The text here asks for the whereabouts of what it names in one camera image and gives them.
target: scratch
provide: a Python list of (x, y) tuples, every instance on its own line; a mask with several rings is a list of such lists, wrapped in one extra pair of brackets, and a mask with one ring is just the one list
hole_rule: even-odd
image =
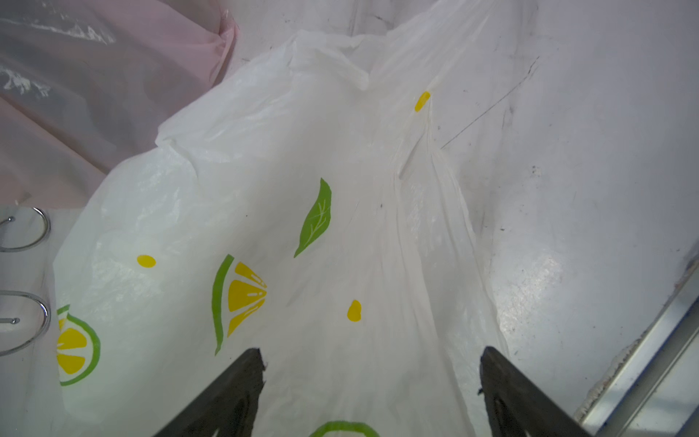
[(388, 21), (388, 20), (386, 20), (386, 19), (384, 19), (384, 18), (381, 18), (381, 17), (378, 16), (378, 15), (372, 15), (372, 17), (376, 18), (377, 20), (383, 21), (384, 24), (386, 25), (386, 27), (388, 27), (389, 30), (394, 28), (394, 24), (393, 24), (392, 22), (390, 22), (390, 21)]
[(495, 108), (495, 107), (498, 105), (498, 103), (500, 103), (501, 101), (505, 100), (505, 99), (507, 98), (507, 96), (509, 96), (513, 91), (515, 91), (515, 90), (518, 88), (518, 86), (520, 86), (522, 83), (524, 83), (524, 81), (527, 80), (527, 79), (530, 77), (531, 69), (534, 67), (534, 64), (536, 64), (536, 62), (537, 62), (538, 59), (539, 59), (539, 56), (537, 56), (536, 59), (534, 59), (534, 62), (532, 62), (532, 64), (529, 66), (529, 71), (527, 72), (526, 76), (524, 76), (524, 78), (522, 78), (522, 80), (520, 80), (520, 81), (517, 83), (517, 85), (515, 85), (514, 87), (512, 87), (512, 89), (511, 89), (510, 91), (508, 91), (507, 94), (505, 94), (504, 96), (502, 96), (502, 97), (500, 98), (500, 100), (498, 100), (497, 102), (493, 103), (493, 105), (492, 105), (490, 108), (486, 109), (485, 112), (483, 112), (481, 115), (479, 115), (478, 117), (476, 117), (475, 120), (473, 120), (471, 123), (469, 123), (468, 125), (466, 125), (466, 127), (464, 127), (462, 130), (460, 130), (456, 135), (454, 135), (454, 137), (453, 137), (451, 140), (447, 141), (442, 147), (440, 147), (440, 150), (442, 150), (443, 148), (447, 147), (447, 145), (449, 145), (449, 143), (451, 143), (452, 141), (454, 141), (454, 140), (456, 139), (457, 136), (461, 135), (466, 129), (468, 129), (469, 127), (471, 127), (471, 126), (473, 125), (473, 123), (476, 123), (478, 120), (480, 120), (481, 117), (483, 117), (484, 115), (486, 115), (491, 109)]
[(357, 201), (356, 205), (354, 206), (354, 211), (352, 211), (352, 216), (349, 219), (349, 222), (347, 222), (347, 227), (345, 227), (345, 232), (349, 229), (349, 225), (352, 223), (352, 220), (354, 220), (354, 215), (356, 214), (356, 209), (359, 208), (359, 201)]

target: yellow dot print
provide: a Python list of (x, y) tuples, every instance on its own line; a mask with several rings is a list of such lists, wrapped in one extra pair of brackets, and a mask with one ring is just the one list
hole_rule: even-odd
[(347, 318), (352, 322), (361, 320), (361, 303), (359, 301), (352, 301), (352, 305), (347, 311)]
[(151, 257), (150, 255), (139, 255), (138, 258), (136, 258), (136, 261), (138, 261), (141, 267), (155, 267), (155, 258)]
[(423, 106), (425, 106), (425, 103), (430, 99), (430, 93), (429, 91), (425, 91), (422, 93), (420, 98), (417, 100), (417, 103), (415, 104), (415, 112), (418, 113), (422, 109)]

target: pink plastic bag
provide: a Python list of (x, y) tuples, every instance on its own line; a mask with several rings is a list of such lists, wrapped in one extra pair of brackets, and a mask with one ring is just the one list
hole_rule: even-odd
[(215, 0), (3, 3), (0, 203), (83, 206), (213, 86), (235, 35)]

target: metal ring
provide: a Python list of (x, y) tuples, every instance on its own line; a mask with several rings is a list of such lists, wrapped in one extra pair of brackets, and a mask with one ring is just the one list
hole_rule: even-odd
[[(51, 232), (51, 221), (48, 219), (48, 216), (46, 215), (46, 213), (44, 213), (39, 208), (32, 208), (32, 209), (35, 210), (36, 213), (41, 216), (41, 219), (44, 222), (44, 232), (33, 243), (30, 243), (30, 244), (24, 245), (24, 246), (20, 246), (18, 248), (4, 248), (4, 247), (0, 246), (0, 252), (21, 252), (23, 250), (31, 249), (32, 247), (38, 245), (39, 243), (41, 243), (42, 241), (44, 241), (46, 239), (46, 237), (48, 236), (48, 233)], [(16, 219), (13, 216), (7, 217), (5, 220), (0, 222), (0, 226), (2, 226), (5, 223), (14, 222), (15, 220)]]
[(51, 313), (48, 310), (48, 304), (46, 302), (44, 302), (44, 300), (41, 297), (36, 296), (35, 294), (32, 294), (32, 293), (13, 292), (10, 290), (0, 290), (0, 296), (2, 296), (2, 295), (26, 297), (27, 299), (31, 299), (32, 301), (35, 301), (36, 303), (39, 304), (39, 306), (41, 307), (41, 310), (44, 313), (43, 314), (44, 320), (43, 320), (43, 323), (41, 324), (41, 327), (39, 328), (39, 330), (36, 332), (36, 334), (34, 334), (34, 337), (31, 337), (29, 340), (25, 341), (24, 343), (22, 343), (19, 346), (15, 346), (12, 349), (0, 350), (0, 357), (2, 357), (4, 355), (13, 354), (13, 353), (17, 352), (18, 350), (24, 349), (25, 347), (29, 346), (31, 344), (31, 342), (33, 342), (34, 340), (39, 338), (39, 336), (41, 334), (46, 332), (46, 330), (48, 329), (48, 325), (51, 322)]

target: lime slice print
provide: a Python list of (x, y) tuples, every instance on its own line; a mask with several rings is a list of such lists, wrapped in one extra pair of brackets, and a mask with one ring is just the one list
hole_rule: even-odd
[(223, 344), (224, 319), (228, 322), (228, 337), (251, 314), (264, 305), (267, 296), (267, 284), (257, 273), (242, 262), (236, 265), (228, 293), (224, 294), (224, 283), (233, 265), (234, 258), (227, 255), (216, 272), (211, 294), (211, 313), (214, 319), (214, 331), (216, 333), (216, 351), (218, 354)]
[(59, 381), (71, 385), (87, 377), (99, 362), (100, 342), (95, 331), (68, 313), (70, 305), (57, 311), (61, 334), (56, 345)]
[(323, 437), (328, 434), (328, 437), (336, 435), (336, 432), (342, 432), (343, 436), (347, 433), (356, 434), (356, 437), (379, 437), (379, 433), (374, 431), (372, 427), (362, 422), (345, 422), (344, 420), (334, 420), (327, 422), (316, 429), (309, 437)]

